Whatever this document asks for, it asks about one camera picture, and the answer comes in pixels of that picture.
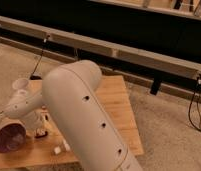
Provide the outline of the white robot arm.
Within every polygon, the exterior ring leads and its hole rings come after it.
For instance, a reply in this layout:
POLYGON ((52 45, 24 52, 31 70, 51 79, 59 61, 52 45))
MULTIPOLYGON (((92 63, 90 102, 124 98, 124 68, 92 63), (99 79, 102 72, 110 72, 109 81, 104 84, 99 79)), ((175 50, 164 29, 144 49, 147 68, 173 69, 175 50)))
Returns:
POLYGON ((43 78, 39 91, 20 88, 4 114, 19 119, 45 106, 85 171, 143 171, 95 95, 101 77, 89 60, 61 65, 43 78))

